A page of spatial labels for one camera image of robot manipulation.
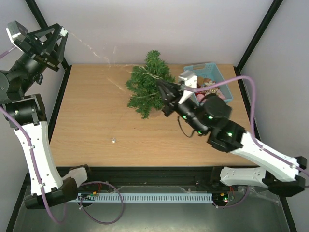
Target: black cable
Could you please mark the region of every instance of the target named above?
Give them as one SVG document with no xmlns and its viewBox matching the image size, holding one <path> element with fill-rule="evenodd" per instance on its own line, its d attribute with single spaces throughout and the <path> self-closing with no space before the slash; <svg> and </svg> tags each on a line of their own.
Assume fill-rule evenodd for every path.
<svg viewBox="0 0 309 232">
<path fill-rule="evenodd" d="M 187 136 L 188 138 L 192 138 L 192 136 L 194 135 L 194 130 L 192 131 L 192 133 L 191 133 L 190 136 L 188 136 L 186 133 L 184 133 L 183 128 L 182 128 L 182 126 L 181 126 L 181 124 L 180 124 L 179 118 L 180 118 L 180 115 L 178 115 L 177 121 L 178 121 L 178 125 L 179 125 L 180 129 L 182 130 L 183 134 L 184 134 L 185 136 Z"/>
</svg>

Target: small white object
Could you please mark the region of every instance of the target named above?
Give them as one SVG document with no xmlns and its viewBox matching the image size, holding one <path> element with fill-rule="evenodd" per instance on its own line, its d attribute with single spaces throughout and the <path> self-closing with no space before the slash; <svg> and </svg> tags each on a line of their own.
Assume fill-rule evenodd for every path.
<svg viewBox="0 0 309 232">
<path fill-rule="evenodd" d="M 60 35 L 61 35 L 62 37 L 64 37 L 64 36 L 67 35 L 67 33 L 68 33 L 68 31 L 65 30 L 64 27 L 62 27 L 62 28 L 61 28 L 61 32 L 60 32 Z"/>
<path fill-rule="evenodd" d="M 178 77 L 178 83 L 184 81 L 184 85 L 190 88 L 197 87 L 197 76 L 193 71 L 186 70 Z M 178 104 L 184 103 L 185 100 L 191 97 L 194 93 L 191 91 L 184 90 L 183 95 L 178 101 Z"/>
<path fill-rule="evenodd" d="M 21 35 L 21 33 L 17 33 L 15 35 L 12 35 L 12 38 L 15 39 L 16 37 L 18 37 L 19 35 Z"/>
</svg>

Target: black metal frame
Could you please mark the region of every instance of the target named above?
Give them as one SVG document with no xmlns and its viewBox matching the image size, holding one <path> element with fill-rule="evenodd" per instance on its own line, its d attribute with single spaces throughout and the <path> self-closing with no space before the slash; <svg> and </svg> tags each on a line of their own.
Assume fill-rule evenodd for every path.
<svg viewBox="0 0 309 232">
<path fill-rule="evenodd" d="M 40 9 L 38 5 L 36 4 L 35 0 L 25 0 L 28 7 L 30 8 L 31 12 L 33 13 L 34 17 L 36 18 L 38 24 L 43 29 L 47 27 L 47 23 L 43 17 L 43 15 L 40 12 Z M 267 26 L 271 22 L 273 16 L 275 15 L 276 11 L 280 7 L 283 0 L 274 0 L 272 5 L 270 6 L 269 10 L 267 11 L 262 23 L 260 24 L 258 30 L 256 31 L 254 37 L 252 38 L 249 46 L 247 47 L 245 53 L 243 54 L 239 64 L 237 67 L 234 67 L 235 74 L 240 75 L 240 72 L 242 68 L 244 67 L 245 63 L 249 59 L 251 53 L 253 52 L 254 48 L 258 44 L 260 38 L 262 37 L 264 31 L 266 30 Z M 61 102 L 64 96 L 64 92 L 66 89 L 66 85 L 68 82 L 68 78 L 71 71 L 71 66 L 66 62 L 65 58 L 63 59 L 62 66 L 65 70 L 63 80 L 61 83 L 61 87 L 57 96 L 57 100 L 54 106 L 54 110 L 49 122 L 49 128 L 48 128 L 48 138 L 49 141 L 51 141 L 53 131 L 56 125 L 57 116 L 60 110 Z M 250 102 L 248 99 L 248 95 L 245 89 L 244 82 L 242 80 L 239 80 L 239 88 L 242 94 L 242 98 L 246 107 L 247 114 L 249 116 L 250 114 Z M 255 136 L 260 139 L 256 124 L 254 122 L 255 127 Z M 162 183 L 163 186 L 169 185 L 169 186 L 182 186 L 184 188 L 193 187 L 195 185 L 195 182 L 199 178 L 210 178 L 210 174 L 213 167 L 183 167 L 183 168 L 92 168 L 92 177 L 96 180 L 102 180 L 107 181 L 111 180 L 112 182 L 115 182 L 116 185 L 122 185 L 124 183 L 128 184 L 128 182 L 149 182 L 152 184 L 156 184 L 158 181 Z M 61 176 L 64 176 L 68 172 L 69 168 L 58 168 L 58 171 Z M 18 199 L 16 201 L 11 219 L 9 221 L 7 232 L 13 231 L 19 208 L 22 204 L 23 197 L 25 195 L 26 187 L 30 185 L 30 178 L 29 174 L 26 175 L 23 186 L 21 188 L 20 194 L 18 196 Z M 290 228 L 290 231 L 295 232 L 296 227 L 287 203 L 286 198 L 280 197 L 285 216 Z"/>
</svg>

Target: metal floor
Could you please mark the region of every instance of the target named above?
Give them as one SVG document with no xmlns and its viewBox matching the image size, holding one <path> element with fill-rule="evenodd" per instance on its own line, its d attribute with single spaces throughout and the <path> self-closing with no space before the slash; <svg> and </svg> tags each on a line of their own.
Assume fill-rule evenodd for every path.
<svg viewBox="0 0 309 232">
<path fill-rule="evenodd" d="M 288 232 L 283 209 L 277 203 L 249 196 L 235 208 L 216 209 L 211 203 L 127 203 L 122 218 L 100 225 L 67 203 L 66 222 L 52 222 L 45 210 L 20 209 L 14 232 Z M 62 217 L 62 205 L 52 208 Z M 94 203 L 87 211 L 96 219 L 111 221 L 119 203 Z"/>
</svg>

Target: white bracket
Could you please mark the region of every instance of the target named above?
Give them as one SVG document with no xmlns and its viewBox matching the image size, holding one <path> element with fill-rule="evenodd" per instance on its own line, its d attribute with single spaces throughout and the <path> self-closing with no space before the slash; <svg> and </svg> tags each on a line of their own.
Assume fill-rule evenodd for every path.
<svg viewBox="0 0 309 232">
<path fill-rule="evenodd" d="M 62 37 L 65 37 L 67 35 L 68 31 L 64 29 L 64 27 L 61 28 L 61 32 L 60 32 L 60 35 Z"/>
<path fill-rule="evenodd" d="M 14 44 L 13 37 L 12 37 L 12 35 L 10 34 L 10 31 L 9 31 L 8 28 L 6 28 L 6 33 L 8 33 L 8 36 L 9 36 L 9 39 L 10 39 L 11 43 L 12 43 L 15 47 L 17 47 L 20 51 L 22 51 L 18 46 L 16 46 L 16 45 Z"/>
<path fill-rule="evenodd" d="M 249 185 L 268 188 L 263 183 L 266 170 L 264 168 L 229 168 L 224 167 L 220 173 L 220 181 L 227 185 Z"/>
<path fill-rule="evenodd" d="M 52 188 L 60 188 L 63 184 L 63 181 L 56 169 L 49 146 L 47 122 L 40 122 L 40 124 L 37 126 L 31 123 L 22 127 L 31 138 L 32 146 L 34 147 L 34 157 L 37 162 L 45 193 L 51 192 Z M 34 173 L 33 163 L 30 155 L 30 147 L 28 146 L 25 136 L 20 130 L 16 130 L 15 134 L 18 137 L 26 156 L 31 178 L 31 194 L 33 195 L 36 193 L 38 196 L 40 196 L 42 194 L 41 186 L 39 185 L 38 179 Z"/>
<path fill-rule="evenodd" d="M 297 159 L 286 156 L 279 151 L 276 151 L 275 149 L 272 149 L 271 147 L 263 144 L 261 141 L 258 142 L 263 146 L 263 149 L 267 149 L 275 155 L 280 156 L 286 161 L 292 163 L 293 166 L 289 166 L 288 164 L 268 154 L 263 149 L 260 149 L 253 141 L 249 132 L 246 132 L 242 135 L 241 144 L 243 144 L 243 148 L 231 151 L 231 153 L 242 156 L 252 161 L 253 163 L 256 163 L 258 166 L 273 174 L 279 181 L 295 181 L 295 177 L 299 175 L 298 169 L 295 168 L 295 166 L 299 166 Z"/>
<path fill-rule="evenodd" d="M 196 88 L 197 87 L 197 76 L 193 71 L 186 70 L 178 77 L 178 83 L 184 82 L 186 87 Z M 184 90 L 183 95 L 180 98 L 178 104 L 184 103 L 185 100 L 191 97 L 194 92 Z"/>
</svg>

